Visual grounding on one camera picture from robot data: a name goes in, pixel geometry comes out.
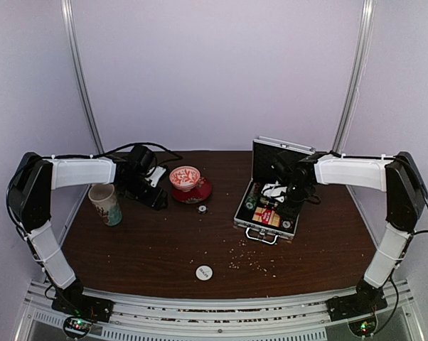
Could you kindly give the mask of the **red playing card box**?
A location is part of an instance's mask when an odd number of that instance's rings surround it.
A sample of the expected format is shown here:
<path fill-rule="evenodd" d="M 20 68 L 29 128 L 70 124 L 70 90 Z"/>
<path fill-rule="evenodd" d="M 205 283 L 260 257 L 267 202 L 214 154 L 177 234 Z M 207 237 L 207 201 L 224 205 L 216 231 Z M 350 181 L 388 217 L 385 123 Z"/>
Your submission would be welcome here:
<path fill-rule="evenodd" d="M 281 217 L 272 209 L 257 207 L 252 220 L 271 227 L 280 227 Z"/>

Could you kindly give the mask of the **aluminium poker case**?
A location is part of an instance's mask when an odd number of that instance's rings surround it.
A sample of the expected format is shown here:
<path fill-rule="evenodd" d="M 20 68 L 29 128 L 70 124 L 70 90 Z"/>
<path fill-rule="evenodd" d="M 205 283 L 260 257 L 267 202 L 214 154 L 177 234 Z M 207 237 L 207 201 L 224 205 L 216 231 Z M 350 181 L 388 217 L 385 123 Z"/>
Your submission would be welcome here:
<path fill-rule="evenodd" d="M 310 146 L 265 136 L 252 141 L 252 174 L 233 218 L 253 241 L 274 245 L 291 242 L 296 234 L 301 205 L 286 204 L 291 167 L 315 151 Z"/>

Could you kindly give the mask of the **black 100 chip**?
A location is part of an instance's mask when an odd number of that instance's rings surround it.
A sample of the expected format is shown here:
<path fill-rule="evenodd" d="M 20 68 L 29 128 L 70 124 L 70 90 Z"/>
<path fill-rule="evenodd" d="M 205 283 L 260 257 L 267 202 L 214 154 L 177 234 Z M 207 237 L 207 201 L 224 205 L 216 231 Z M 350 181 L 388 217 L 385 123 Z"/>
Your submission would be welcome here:
<path fill-rule="evenodd" d="M 199 213 L 201 213 L 201 214 L 206 213 L 206 212 L 207 212 L 207 210 L 208 210 L 208 208 L 207 208 L 207 206 L 206 206 L 206 205 L 200 205 L 200 206 L 198 207 L 198 212 L 199 212 Z"/>

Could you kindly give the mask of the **white dealer button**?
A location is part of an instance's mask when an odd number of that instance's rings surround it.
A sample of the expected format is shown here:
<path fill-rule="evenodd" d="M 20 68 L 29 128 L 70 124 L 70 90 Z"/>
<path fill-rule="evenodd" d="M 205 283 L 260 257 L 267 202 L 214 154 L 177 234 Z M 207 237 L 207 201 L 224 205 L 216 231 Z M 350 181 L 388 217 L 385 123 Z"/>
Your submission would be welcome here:
<path fill-rule="evenodd" d="M 213 276 L 213 270 L 211 267 L 209 267 L 208 265 L 200 265 L 197 269 L 196 269 L 196 278 L 200 281 L 208 281 L 212 278 Z"/>

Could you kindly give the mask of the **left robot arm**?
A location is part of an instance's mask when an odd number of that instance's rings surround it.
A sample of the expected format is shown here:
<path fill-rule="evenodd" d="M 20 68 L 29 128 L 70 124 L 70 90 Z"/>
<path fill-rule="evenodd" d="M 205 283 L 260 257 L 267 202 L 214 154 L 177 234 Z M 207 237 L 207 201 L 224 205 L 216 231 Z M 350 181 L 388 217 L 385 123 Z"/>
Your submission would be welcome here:
<path fill-rule="evenodd" d="M 6 190 L 6 208 L 18 233 L 28 243 L 52 284 L 63 291 L 60 302 L 73 315 L 89 308 L 85 295 L 72 288 L 77 276 L 66 260 L 51 227 L 54 190 L 79 185 L 113 185 L 132 199 L 161 210 L 168 194 L 159 183 L 168 174 L 148 143 L 128 144 L 128 153 L 115 151 L 97 155 L 67 154 L 22 156 Z"/>

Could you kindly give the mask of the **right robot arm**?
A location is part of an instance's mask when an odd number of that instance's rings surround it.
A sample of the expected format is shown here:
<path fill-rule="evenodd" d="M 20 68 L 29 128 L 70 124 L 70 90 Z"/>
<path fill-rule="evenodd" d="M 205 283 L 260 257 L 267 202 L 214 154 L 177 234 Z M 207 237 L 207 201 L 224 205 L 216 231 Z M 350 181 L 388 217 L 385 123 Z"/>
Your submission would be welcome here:
<path fill-rule="evenodd" d="M 384 230 L 372 234 L 376 251 L 351 298 L 356 313 L 368 312 L 419 233 L 416 227 L 422 213 L 428 211 L 428 189 L 411 153 L 352 156 L 316 151 L 297 159 L 291 152 L 282 151 L 273 158 L 271 168 L 284 186 L 284 207 L 301 207 L 315 195 L 318 185 L 344 185 L 351 191 L 361 217 L 370 224 L 359 195 L 370 194 L 378 200 L 371 206 L 382 213 Z"/>

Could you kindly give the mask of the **chip stack right in case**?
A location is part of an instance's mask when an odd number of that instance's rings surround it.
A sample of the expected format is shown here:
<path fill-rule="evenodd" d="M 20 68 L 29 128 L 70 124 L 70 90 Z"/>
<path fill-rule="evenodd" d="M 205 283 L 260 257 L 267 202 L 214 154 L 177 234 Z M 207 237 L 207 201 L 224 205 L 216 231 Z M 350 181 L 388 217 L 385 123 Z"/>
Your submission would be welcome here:
<path fill-rule="evenodd" d="M 292 228 L 292 223 L 289 220 L 284 220 L 281 224 L 281 228 L 285 230 L 289 230 Z"/>

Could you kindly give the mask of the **chip stack left in case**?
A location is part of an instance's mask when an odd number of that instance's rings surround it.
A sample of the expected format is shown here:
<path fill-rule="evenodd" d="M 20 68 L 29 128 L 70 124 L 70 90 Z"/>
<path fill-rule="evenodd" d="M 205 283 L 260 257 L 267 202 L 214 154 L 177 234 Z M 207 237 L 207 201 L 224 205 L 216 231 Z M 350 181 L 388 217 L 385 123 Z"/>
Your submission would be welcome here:
<path fill-rule="evenodd" d="M 256 208 L 257 202 L 261 195 L 261 184 L 260 183 L 254 183 L 251 187 L 249 193 L 247 194 L 245 198 L 245 208 L 247 210 L 253 210 Z"/>

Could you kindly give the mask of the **white floral ceramic mug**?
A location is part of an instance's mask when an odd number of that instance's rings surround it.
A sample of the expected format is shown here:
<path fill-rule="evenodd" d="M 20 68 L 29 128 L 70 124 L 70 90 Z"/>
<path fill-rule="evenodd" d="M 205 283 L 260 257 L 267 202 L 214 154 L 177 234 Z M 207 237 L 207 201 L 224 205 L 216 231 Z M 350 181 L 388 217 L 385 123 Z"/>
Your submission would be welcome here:
<path fill-rule="evenodd" d="M 88 198 L 108 227 L 114 227 L 122 221 L 122 211 L 113 184 L 95 184 L 88 192 Z"/>

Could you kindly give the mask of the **front aluminium rail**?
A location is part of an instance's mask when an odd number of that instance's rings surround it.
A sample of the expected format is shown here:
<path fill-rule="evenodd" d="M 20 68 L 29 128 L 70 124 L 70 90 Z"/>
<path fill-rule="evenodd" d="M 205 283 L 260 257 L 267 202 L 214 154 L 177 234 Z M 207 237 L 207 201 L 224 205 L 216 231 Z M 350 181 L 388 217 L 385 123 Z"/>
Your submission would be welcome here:
<path fill-rule="evenodd" d="M 152 298 L 85 289 L 89 296 L 110 299 L 108 323 L 99 322 L 81 340 L 428 340 L 406 281 L 398 281 L 399 305 L 391 284 L 384 287 L 388 307 L 375 315 L 333 321 L 326 301 L 354 288 L 273 298 L 191 300 Z M 65 314 L 51 309 L 47 283 L 28 287 L 12 340 L 70 340 L 63 332 Z M 378 319 L 373 337 L 356 337 L 355 319 Z"/>

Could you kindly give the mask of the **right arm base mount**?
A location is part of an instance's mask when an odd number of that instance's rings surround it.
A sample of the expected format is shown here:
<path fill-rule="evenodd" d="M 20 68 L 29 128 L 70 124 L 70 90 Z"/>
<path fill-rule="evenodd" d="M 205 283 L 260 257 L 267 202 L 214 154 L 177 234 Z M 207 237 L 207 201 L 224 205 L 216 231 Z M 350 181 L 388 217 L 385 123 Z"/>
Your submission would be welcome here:
<path fill-rule="evenodd" d="M 355 293 L 334 296 L 326 301 L 331 322 L 349 320 L 348 327 L 356 337 L 372 337 L 378 330 L 377 311 L 387 307 L 382 287 L 361 279 Z"/>

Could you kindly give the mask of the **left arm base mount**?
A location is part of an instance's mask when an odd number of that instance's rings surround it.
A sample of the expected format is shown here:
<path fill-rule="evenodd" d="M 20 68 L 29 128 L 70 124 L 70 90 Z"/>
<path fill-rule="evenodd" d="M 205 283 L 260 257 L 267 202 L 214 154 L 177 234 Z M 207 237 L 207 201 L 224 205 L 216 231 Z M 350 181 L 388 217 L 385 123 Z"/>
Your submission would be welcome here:
<path fill-rule="evenodd" d="M 63 332 L 70 340 L 86 337 L 94 324 L 108 323 L 114 302 L 84 294 L 84 287 L 79 281 L 66 289 L 55 287 L 55 296 L 51 308 L 67 315 L 63 321 Z"/>

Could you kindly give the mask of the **left aluminium frame post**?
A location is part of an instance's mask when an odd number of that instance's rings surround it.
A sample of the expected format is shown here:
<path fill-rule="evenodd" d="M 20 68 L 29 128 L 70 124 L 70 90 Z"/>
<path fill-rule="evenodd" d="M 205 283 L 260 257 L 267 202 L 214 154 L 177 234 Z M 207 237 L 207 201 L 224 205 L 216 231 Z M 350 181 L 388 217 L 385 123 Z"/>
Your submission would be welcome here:
<path fill-rule="evenodd" d="M 90 102 L 90 96 L 88 94 L 87 83 L 82 68 L 82 60 L 77 41 L 75 19 L 73 16 L 73 2 L 70 0 L 62 0 L 60 4 L 63 15 L 63 22 L 65 25 L 65 32 L 68 38 L 73 69 L 75 72 L 75 81 L 82 104 L 82 110 L 87 120 L 88 130 L 94 142 L 95 149 L 98 153 L 102 153 L 104 152 L 104 146 L 100 137 L 100 132 L 97 127 L 97 123 L 95 121 L 95 116 Z"/>

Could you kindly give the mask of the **aluminium frame post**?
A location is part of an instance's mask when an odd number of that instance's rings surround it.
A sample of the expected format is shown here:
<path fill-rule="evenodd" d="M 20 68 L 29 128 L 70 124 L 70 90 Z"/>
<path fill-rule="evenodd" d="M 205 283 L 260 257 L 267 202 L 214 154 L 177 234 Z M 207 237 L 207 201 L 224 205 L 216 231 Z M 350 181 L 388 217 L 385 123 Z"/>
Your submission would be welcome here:
<path fill-rule="evenodd" d="M 345 147 L 355 107 L 358 103 L 360 80 L 365 70 L 370 49 L 374 12 L 375 1 L 363 1 L 351 76 L 348 82 L 341 118 L 331 147 L 331 150 L 335 153 L 341 153 Z"/>
<path fill-rule="evenodd" d="M 104 152 L 104 146 L 100 137 L 100 132 L 97 127 L 97 123 L 95 121 L 95 116 L 90 102 L 90 96 L 88 94 L 87 83 L 82 68 L 82 60 L 77 41 L 75 19 L 73 16 L 73 2 L 70 0 L 62 0 L 60 4 L 63 15 L 63 22 L 65 25 L 65 32 L 68 38 L 73 69 L 75 72 L 75 81 L 82 104 L 82 110 L 87 120 L 88 130 L 94 142 L 95 149 L 98 153 L 102 153 Z"/>

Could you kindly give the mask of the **right aluminium frame post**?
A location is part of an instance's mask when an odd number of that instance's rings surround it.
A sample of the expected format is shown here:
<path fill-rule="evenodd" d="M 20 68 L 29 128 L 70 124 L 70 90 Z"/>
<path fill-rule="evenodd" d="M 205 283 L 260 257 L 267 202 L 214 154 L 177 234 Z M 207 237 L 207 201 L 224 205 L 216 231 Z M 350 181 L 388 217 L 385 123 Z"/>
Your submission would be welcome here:
<path fill-rule="evenodd" d="M 374 12 L 375 1 L 363 1 L 351 76 L 348 82 L 341 118 L 331 147 L 331 150 L 335 153 L 341 153 L 345 147 L 355 107 L 358 103 L 360 80 L 365 70 L 370 49 Z"/>

